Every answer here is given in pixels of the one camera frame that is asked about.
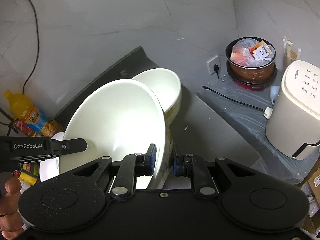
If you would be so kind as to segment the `person's left hand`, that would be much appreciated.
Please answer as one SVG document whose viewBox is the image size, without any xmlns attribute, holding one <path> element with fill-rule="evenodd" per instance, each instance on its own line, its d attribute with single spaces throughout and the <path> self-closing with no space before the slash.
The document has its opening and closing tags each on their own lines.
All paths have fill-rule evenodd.
<svg viewBox="0 0 320 240">
<path fill-rule="evenodd" d="M 17 177 L 5 182 L 7 194 L 1 198 L 1 234 L 5 239 L 15 239 L 24 233 L 24 222 L 18 212 L 21 183 Z"/>
</svg>

